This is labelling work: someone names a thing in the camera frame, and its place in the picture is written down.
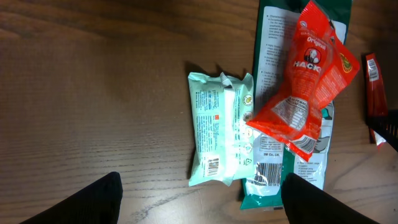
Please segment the green 3M glove package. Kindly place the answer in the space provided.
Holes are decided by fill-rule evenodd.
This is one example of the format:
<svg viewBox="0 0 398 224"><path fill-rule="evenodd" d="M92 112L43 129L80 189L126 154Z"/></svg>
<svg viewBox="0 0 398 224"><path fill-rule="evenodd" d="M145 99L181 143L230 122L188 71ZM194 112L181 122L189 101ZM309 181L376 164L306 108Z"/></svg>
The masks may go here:
<svg viewBox="0 0 398 224"><path fill-rule="evenodd" d="M255 116L279 90L284 80L290 45L298 19L310 1L261 1L254 51ZM338 39L345 43L351 15L351 1L315 1L331 20ZM294 173L319 189L323 188L331 144L335 107L333 100L322 109L322 124L309 161L284 143L253 129L254 175L243 180L243 210L277 209L283 206L282 182Z"/></svg>

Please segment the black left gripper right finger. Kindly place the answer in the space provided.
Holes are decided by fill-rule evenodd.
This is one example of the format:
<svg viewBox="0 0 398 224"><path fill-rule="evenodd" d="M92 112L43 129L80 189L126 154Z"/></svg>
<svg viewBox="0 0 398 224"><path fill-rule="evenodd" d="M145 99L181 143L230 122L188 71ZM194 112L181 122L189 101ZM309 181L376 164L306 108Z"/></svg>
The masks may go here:
<svg viewBox="0 0 398 224"><path fill-rule="evenodd" d="M375 223L294 173L283 181L281 198L290 223Z"/></svg>

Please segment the white green small packet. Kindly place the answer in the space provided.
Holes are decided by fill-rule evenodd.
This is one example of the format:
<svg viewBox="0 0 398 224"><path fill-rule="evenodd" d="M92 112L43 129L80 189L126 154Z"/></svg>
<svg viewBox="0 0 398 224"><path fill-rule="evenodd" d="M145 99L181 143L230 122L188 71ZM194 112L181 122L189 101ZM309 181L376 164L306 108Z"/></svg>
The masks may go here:
<svg viewBox="0 0 398 224"><path fill-rule="evenodd" d="M254 80L225 73L188 76L195 135L195 155L189 186L217 180L225 185L254 175Z"/></svg>

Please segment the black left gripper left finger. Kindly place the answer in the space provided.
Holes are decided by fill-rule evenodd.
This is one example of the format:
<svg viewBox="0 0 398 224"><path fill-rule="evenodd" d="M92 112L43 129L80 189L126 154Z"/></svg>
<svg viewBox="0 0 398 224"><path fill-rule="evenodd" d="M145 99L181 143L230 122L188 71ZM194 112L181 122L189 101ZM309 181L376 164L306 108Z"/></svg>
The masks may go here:
<svg viewBox="0 0 398 224"><path fill-rule="evenodd" d="M122 197L121 176L110 172L21 224L117 224Z"/></svg>

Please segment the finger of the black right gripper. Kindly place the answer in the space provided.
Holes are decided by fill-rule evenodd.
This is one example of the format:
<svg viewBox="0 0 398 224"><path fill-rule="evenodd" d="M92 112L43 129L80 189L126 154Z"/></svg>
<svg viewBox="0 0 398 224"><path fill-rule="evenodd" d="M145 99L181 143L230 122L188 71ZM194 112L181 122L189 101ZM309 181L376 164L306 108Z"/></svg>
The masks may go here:
<svg viewBox="0 0 398 224"><path fill-rule="evenodd" d="M391 147L397 151L397 110L389 110L385 116L371 116L366 120L369 128L383 137Z"/></svg>

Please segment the red Nescafe packet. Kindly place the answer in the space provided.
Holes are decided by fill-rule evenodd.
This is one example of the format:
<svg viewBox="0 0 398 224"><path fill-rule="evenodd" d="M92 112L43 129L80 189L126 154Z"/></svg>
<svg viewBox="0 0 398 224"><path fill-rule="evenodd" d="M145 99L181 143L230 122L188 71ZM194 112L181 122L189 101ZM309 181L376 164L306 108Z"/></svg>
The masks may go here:
<svg viewBox="0 0 398 224"><path fill-rule="evenodd" d="M365 59L367 122L370 122L373 117L387 116L388 109L384 82L376 54L367 54Z"/></svg>

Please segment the red Hacks candy bag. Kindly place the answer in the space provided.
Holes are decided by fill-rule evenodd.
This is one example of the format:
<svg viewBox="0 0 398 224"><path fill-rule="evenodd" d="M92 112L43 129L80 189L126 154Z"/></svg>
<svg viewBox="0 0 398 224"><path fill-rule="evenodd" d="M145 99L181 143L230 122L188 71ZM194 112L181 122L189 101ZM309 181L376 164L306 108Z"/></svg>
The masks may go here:
<svg viewBox="0 0 398 224"><path fill-rule="evenodd" d="M284 80L248 125L309 161L320 134L322 109L351 83L359 69L358 60L338 39L327 14L310 1L295 28Z"/></svg>

